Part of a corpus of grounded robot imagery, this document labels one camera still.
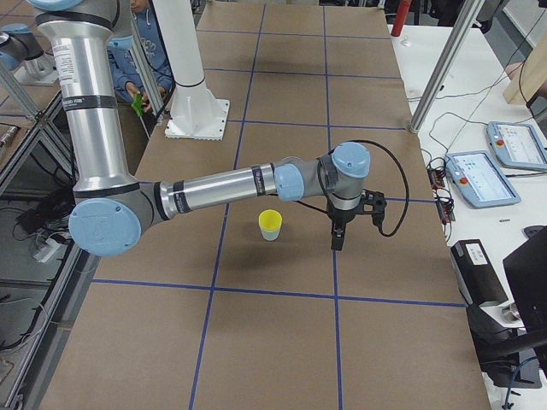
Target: red pole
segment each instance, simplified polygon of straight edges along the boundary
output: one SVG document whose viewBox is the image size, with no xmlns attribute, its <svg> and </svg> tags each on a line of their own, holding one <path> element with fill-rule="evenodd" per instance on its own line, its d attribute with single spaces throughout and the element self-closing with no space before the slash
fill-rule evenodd
<svg viewBox="0 0 547 410">
<path fill-rule="evenodd" d="M 399 3 L 395 23 L 393 23 L 393 28 L 391 29 L 391 35 L 393 37 L 399 37 L 401 35 L 404 22 L 407 20 L 407 15 L 409 14 L 410 4 L 412 4 L 412 0 L 401 0 Z"/>
</svg>

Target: yellow cup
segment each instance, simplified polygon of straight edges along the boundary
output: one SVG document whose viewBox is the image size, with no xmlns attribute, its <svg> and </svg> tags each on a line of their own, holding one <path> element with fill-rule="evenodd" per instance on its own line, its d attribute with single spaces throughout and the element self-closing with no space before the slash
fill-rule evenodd
<svg viewBox="0 0 547 410">
<path fill-rule="evenodd" d="M 266 209 L 258 215 L 258 225 L 262 237 L 267 241 L 274 241 L 279 236 L 283 218 L 281 214 L 273 209 Z"/>
</svg>

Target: computer monitor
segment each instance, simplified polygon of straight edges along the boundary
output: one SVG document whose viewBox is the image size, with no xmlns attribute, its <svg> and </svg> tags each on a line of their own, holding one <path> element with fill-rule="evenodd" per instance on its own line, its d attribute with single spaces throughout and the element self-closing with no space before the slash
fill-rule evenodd
<svg viewBox="0 0 547 410">
<path fill-rule="evenodd" d="M 503 260 L 509 288 L 526 332 L 501 327 L 479 307 L 468 308 L 468 319 L 483 371 L 494 384 L 507 387 L 515 366 L 536 355 L 513 384 L 537 388 L 538 364 L 547 376 L 547 227 Z"/>
</svg>

